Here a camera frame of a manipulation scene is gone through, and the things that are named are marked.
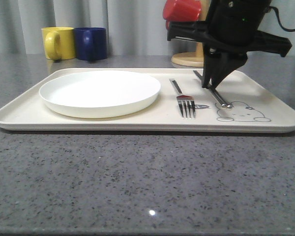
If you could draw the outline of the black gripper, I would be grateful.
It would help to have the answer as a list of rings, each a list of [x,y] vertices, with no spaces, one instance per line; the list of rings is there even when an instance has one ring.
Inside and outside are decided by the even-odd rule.
[[[167,40],[202,42],[204,49],[202,87],[214,89],[234,70],[245,65],[247,52],[262,51],[285,57],[289,39],[258,29],[268,12],[269,0],[213,0],[204,21],[170,22]]]

